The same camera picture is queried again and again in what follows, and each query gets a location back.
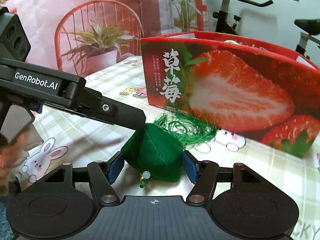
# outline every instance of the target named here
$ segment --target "bunny ear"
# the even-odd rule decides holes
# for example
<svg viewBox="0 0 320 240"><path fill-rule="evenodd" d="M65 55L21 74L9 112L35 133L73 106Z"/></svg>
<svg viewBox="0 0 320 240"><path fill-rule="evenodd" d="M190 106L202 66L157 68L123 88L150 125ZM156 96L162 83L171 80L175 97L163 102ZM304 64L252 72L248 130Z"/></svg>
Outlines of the bunny ear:
<svg viewBox="0 0 320 240"><path fill-rule="evenodd" d="M66 154L68 151L68 147L62 146L57 149L54 149L52 152L49 153L50 160L56 160L58 158L61 158L63 155Z"/></svg>
<svg viewBox="0 0 320 240"><path fill-rule="evenodd" d="M50 138L49 140L47 140L41 147L41 151L42 153L48 153L50 152L50 150L52 149L54 143L55 143L55 138Z"/></svg>

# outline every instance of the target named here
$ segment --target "white flower pot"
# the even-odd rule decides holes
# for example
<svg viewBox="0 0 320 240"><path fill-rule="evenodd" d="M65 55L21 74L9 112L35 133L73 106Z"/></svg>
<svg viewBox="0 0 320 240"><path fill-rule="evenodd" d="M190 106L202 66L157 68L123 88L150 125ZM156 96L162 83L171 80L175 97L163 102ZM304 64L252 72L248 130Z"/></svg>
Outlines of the white flower pot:
<svg viewBox="0 0 320 240"><path fill-rule="evenodd" d="M112 50L107 53L87 58L86 72L94 73L113 66L117 63L118 51Z"/></svg>

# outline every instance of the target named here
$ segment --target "crosshair symbol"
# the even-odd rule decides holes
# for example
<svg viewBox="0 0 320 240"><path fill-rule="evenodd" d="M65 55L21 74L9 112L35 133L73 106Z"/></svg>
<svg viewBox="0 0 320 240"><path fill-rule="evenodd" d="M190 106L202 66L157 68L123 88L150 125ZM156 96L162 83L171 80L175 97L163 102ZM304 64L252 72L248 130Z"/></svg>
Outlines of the crosshair symbol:
<svg viewBox="0 0 320 240"><path fill-rule="evenodd" d="M149 201L149 202L151 202L153 205L155 205L155 204L158 204L158 203L161 202L161 201L159 201L159 200L157 200L157 199L153 199L153 200L151 200L151 201Z"/></svg>

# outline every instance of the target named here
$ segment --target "tablecloth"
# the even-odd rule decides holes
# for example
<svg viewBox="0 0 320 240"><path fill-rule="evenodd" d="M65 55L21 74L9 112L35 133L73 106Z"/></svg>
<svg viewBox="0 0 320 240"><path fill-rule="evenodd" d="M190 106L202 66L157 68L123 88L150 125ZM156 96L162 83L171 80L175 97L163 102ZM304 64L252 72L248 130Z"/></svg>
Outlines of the tablecloth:
<svg viewBox="0 0 320 240"><path fill-rule="evenodd" d="M146 122L153 122L165 112L148 105L141 57L129 57L86 77L86 80L87 87L100 91L104 96L143 109ZM55 156L47 162L49 168L47 164L42 167L43 174L65 162L72 163L74 167L84 167L96 160L107 161L134 132L46 106L42 114L36 114L34 125L45 143L30 151L30 158L41 159L44 151ZM230 152L217 142L188 150L198 160L211 160L223 167L244 163L255 170L296 201L300 216L292 237L295 240L320 239L320 169L317 159L320 137L303 160L250 139L246 139L246 145L237 152ZM23 172L22 189L29 186L30 181L34 182L27 172ZM126 163L113 184L120 199L124 195L182 195L185 199L193 187L185 174L176 183L150 179L143 189L139 188L139 179L138 172ZM86 183L78 183L76 187L90 195ZM218 184L214 197L229 187L229 184Z"/></svg>

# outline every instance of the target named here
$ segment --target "gray ribbed plate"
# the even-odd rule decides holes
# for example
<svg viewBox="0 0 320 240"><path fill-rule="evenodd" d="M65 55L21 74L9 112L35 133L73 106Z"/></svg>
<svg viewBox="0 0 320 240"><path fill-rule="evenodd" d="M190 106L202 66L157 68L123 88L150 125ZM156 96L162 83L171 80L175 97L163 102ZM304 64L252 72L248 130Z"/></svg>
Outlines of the gray ribbed plate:
<svg viewBox="0 0 320 240"><path fill-rule="evenodd" d="M94 222L66 240L236 240L216 226L204 208L179 196L127 196L102 208Z"/></svg>

